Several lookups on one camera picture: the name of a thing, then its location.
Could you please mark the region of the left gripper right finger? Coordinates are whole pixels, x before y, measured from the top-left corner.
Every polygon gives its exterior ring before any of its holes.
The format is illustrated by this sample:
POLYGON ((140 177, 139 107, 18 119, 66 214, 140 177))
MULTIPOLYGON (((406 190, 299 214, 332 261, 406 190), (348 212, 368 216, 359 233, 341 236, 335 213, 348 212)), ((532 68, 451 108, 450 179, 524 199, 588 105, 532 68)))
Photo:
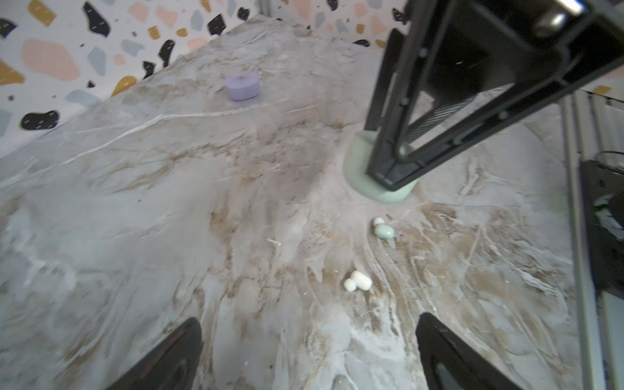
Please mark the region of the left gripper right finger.
POLYGON ((428 388, 520 390, 435 315, 420 315, 415 334, 428 388))

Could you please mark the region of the mint green earbud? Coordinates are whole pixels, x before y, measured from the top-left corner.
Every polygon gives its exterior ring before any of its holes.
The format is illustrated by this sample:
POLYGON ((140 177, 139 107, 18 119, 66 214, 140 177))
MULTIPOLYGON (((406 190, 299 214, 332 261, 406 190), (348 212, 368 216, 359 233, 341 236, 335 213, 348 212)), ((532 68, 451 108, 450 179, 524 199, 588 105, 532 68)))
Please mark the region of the mint green earbud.
POLYGON ((373 221, 373 232, 378 238, 385 241, 392 241, 396 237, 394 228, 380 217, 375 218, 373 221))

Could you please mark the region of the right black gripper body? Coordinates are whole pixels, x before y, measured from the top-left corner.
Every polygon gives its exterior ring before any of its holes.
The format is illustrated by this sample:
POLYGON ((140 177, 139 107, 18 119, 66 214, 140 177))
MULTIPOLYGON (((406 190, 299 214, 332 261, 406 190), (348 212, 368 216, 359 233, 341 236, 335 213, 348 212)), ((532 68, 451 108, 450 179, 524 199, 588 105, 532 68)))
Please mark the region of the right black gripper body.
POLYGON ((401 98, 457 102, 505 87, 502 102, 552 102, 623 63, 612 1, 409 1, 401 98))

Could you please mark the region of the mint green charging case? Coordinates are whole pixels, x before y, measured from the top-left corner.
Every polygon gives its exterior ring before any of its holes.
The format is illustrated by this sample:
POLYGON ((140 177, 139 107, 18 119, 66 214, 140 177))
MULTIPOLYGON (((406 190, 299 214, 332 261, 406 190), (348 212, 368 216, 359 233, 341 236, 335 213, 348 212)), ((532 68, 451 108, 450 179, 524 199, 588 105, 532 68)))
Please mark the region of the mint green charging case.
POLYGON ((349 186, 370 200, 395 204, 405 200, 419 180, 396 191, 391 191, 367 175, 367 167, 374 149, 377 132, 362 130, 354 134, 343 163, 343 175, 349 186))

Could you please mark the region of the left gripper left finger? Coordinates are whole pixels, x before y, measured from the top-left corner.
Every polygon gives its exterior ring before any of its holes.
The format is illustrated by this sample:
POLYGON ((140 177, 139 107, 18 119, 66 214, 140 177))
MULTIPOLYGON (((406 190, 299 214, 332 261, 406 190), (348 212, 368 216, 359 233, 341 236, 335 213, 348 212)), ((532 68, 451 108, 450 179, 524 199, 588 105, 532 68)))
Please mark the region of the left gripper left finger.
POLYGON ((203 348, 201 324, 188 318, 108 389, 191 389, 203 348))

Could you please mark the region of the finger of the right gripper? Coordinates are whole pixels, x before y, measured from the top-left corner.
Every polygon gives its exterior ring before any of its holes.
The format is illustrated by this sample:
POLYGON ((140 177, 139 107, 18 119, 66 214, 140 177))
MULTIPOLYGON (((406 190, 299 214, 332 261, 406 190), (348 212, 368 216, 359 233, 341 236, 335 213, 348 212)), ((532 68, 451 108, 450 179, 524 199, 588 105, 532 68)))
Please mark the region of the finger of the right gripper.
POLYGON ((416 55, 410 68, 393 74, 367 175, 399 190, 452 157, 623 64, 615 51, 583 50, 567 58, 548 51, 508 66, 480 50, 454 58, 437 54, 432 65, 416 55), (409 145, 473 102, 481 92, 507 90, 424 146, 409 145))
POLYGON ((405 35, 400 30, 393 29, 390 32, 370 102, 367 120, 364 125, 366 131, 376 131, 380 125, 384 105, 388 97, 393 74, 397 68, 404 40, 405 35))

